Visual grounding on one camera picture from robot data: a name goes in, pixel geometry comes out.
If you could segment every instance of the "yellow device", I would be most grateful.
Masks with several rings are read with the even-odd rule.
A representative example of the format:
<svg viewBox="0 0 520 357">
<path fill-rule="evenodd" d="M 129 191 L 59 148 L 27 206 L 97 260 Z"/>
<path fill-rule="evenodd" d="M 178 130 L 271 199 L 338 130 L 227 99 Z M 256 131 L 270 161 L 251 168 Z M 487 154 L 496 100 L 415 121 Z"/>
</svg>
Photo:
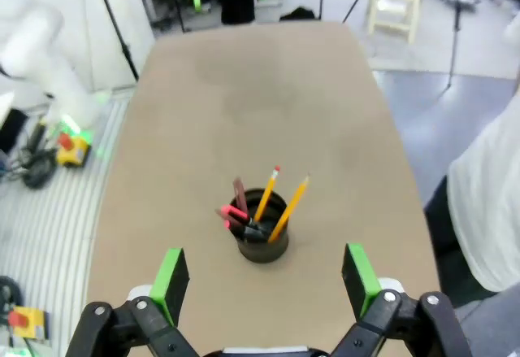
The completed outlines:
<svg viewBox="0 0 520 357">
<path fill-rule="evenodd" d="M 83 167 L 89 156 L 90 145 L 79 136 L 69 137 L 70 141 L 60 141 L 56 161 L 62 166 Z"/>
<path fill-rule="evenodd" d="M 13 326 L 13 334 L 16 337 L 31 339 L 46 339 L 46 315 L 44 311 L 29 307 L 14 307 L 13 311 L 24 316 L 25 326 Z"/>
</svg>

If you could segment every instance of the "yellow pencil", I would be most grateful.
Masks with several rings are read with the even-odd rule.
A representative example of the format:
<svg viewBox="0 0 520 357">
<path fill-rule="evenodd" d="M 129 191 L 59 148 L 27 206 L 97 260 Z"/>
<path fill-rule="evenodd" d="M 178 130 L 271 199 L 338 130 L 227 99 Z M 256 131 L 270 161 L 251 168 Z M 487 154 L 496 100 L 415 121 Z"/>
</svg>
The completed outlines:
<svg viewBox="0 0 520 357">
<path fill-rule="evenodd" d="M 266 189 L 263 191 L 262 199 L 260 200 L 260 203 L 258 204 L 257 212 L 254 214 L 254 221 L 260 221 L 260 219 L 262 218 L 263 212 L 266 210 L 267 201 L 269 201 L 271 192 L 273 191 L 273 188 L 275 187 L 276 177 L 278 176 L 279 171 L 280 171 L 280 166 L 276 166 L 275 170 L 273 170 L 271 178 L 269 178 L 269 182 L 267 182 Z"/>
<path fill-rule="evenodd" d="M 292 197 L 291 202 L 289 205 L 287 205 L 287 208 L 285 208 L 284 213 L 279 218 L 278 223 L 276 223 L 275 229 L 273 229 L 273 232 L 271 233 L 271 236 L 269 237 L 268 242 L 271 243 L 280 235 L 282 232 L 282 228 L 285 226 L 285 223 L 287 223 L 287 220 L 289 216 L 294 212 L 294 208 L 296 208 L 296 205 L 301 200 L 301 196 L 305 193 L 307 189 L 307 185 L 309 184 L 309 176 L 306 176 L 303 182 L 298 186 L 298 189 L 296 190 L 296 193 Z"/>
</svg>

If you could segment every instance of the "screw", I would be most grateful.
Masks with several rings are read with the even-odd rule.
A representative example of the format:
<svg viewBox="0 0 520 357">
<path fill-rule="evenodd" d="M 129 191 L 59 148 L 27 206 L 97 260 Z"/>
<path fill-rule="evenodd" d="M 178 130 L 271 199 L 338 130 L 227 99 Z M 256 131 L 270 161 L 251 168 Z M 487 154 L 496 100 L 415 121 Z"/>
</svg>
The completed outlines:
<svg viewBox="0 0 520 357">
<path fill-rule="evenodd" d="M 383 298 L 387 302 L 395 302 L 396 301 L 396 295 L 393 294 L 392 292 L 385 292 Z"/>
<path fill-rule="evenodd" d="M 431 294 L 426 298 L 426 301 L 429 302 L 432 306 L 435 306 L 439 303 L 439 298 Z"/>
</svg>

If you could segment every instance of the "pen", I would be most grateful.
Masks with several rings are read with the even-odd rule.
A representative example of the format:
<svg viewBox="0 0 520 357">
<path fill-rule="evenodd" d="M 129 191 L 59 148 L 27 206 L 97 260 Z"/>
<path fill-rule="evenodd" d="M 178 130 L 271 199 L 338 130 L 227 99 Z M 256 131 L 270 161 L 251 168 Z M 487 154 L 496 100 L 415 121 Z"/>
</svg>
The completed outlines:
<svg viewBox="0 0 520 357">
<path fill-rule="evenodd" d="M 262 199 L 260 200 L 260 203 L 258 204 L 258 209 L 257 209 L 256 213 L 254 214 L 254 221 L 260 221 L 260 219 L 262 218 L 263 212 L 266 210 L 267 201 L 269 201 L 271 192 L 273 191 L 273 188 L 275 187 L 276 177 L 278 176 L 279 171 L 280 171 L 280 166 L 276 166 L 275 170 L 273 170 L 273 173 L 271 174 L 271 178 L 269 178 L 269 181 L 267 182 L 266 189 L 263 191 Z"/>
<path fill-rule="evenodd" d="M 235 189 L 236 205 L 243 212 L 248 213 L 248 211 L 247 211 L 247 202 L 245 201 L 244 184 L 242 183 L 242 180 L 239 177 L 237 177 L 233 181 L 233 188 Z"/>
<path fill-rule="evenodd" d="M 296 205 L 298 205 L 298 203 L 300 202 L 301 196 L 303 196 L 303 194 L 305 193 L 308 184 L 309 184 L 309 175 L 307 175 L 305 177 L 305 179 L 303 180 L 303 182 L 300 184 L 300 186 L 298 186 L 298 189 L 296 190 L 296 193 L 292 197 L 291 202 L 285 208 L 285 211 L 282 214 L 282 216 L 279 218 L 278 223 L 276 223 L 275 229 L 273 229 L 273 232 L 269 236 L 269 240 L 268 240 L 269 243 L 273 242 L 282 232 L 282 228 L 285 226 L 285 223 L 287 223 L 289 216 L 294 212 L 294 208 L 296 208 Z"/>
</svg>

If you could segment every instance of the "white shirt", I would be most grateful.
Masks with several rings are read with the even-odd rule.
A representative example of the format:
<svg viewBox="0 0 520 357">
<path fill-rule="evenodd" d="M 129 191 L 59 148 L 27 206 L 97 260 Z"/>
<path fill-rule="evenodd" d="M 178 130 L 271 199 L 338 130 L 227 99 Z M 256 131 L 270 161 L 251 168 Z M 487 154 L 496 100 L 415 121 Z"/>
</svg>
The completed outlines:
<svg viewBox="0 0 520 357">
<path fill-rule="evenodd" d="M 518 283 L 520 94 L 451 164 L 448 204 L 462 252 L 480 285 L 498 292 Z"/>
</svg>

